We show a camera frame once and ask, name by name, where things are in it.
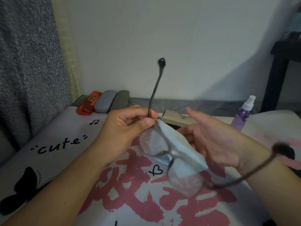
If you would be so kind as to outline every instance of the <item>hand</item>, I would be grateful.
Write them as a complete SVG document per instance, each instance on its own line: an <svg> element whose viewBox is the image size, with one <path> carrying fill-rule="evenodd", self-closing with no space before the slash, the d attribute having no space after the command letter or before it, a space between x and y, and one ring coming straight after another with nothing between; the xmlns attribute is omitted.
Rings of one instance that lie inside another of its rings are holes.
<svg viewBox="0 0 301 226"><path fill-rule="evenodd" d="M241 169L252 158L253 152L265 148L257 141L232 126L202 112L186 108L187 114L198 123L178 129L191 146L207 162Z"/></svg>
<svg viewBox="0 0 301 226"><path fill-rule="evenodd" d="M91 144L100 151L102 162L109 164L118 159L137 135L155 124L154 119L159 114L153 110L152 118L147 118L147 114L148 109L138 105L113 110L108 114L98 136Z"/></svg>

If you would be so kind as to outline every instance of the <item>left hand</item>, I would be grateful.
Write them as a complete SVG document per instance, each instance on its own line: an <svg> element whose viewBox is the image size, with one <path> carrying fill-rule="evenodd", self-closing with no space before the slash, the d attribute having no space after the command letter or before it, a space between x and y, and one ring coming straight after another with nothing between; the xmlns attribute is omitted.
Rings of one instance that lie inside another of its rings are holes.
<svg viewBox="0 0 301 226"><path fill-rule="evenodd" d="M122 156L130 147L132 140L144 130L155 124L159 114L152 110L147 118L148 109L138 105L111 111L102 128L91 144L96 148L101 160L109 164Z"/></svg>

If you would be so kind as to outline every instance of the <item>heart symbol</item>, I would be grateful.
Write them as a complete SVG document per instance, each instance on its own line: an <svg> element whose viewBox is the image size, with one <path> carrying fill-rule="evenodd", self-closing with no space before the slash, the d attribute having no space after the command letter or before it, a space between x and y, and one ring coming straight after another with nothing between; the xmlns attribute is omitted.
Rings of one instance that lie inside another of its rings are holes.
<svg viewBox="0 0 301 226"><path fill-rule="evenodd" d="M156 167L158 167L159 173L156 173L156 172L155 172L155 168L156 168ZM149 173L151 173L151 174L153 174L153 176L155 176L155 175L160 175L160 174L162 174L163 171L160 169L159 165L156 164L156 165L153 166L153 171L149 171Z"/></svg>

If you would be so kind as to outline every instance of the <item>white spray nozzle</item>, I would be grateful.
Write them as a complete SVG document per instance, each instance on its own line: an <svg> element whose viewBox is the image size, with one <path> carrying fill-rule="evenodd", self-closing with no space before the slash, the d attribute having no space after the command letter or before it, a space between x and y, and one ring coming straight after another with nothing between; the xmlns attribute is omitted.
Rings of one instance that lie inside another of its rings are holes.
<svg viewBox="0 0 301 226"><path fill-rule="evenodd" d="M242 108L247 111L251 111L254 106L255 96L251 95L247 101L243 104Z"/></svg>

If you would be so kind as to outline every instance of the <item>black butterfly print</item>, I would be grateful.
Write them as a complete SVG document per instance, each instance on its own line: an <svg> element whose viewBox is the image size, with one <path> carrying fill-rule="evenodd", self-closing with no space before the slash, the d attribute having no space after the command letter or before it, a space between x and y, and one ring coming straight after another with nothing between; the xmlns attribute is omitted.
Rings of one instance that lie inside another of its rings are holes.
<svg viewBox="0 0 301 226"><path fill-rule="evenodd" d="M50 181L47 181L41 187L37 184L37 176L31 167L27 167L24 171L24 175L16 183L14 191L17 194L11 195L0 201L0 213L2 215L8 215L16 211L25 202L29 202L35 195L37 195Z"/></svg>

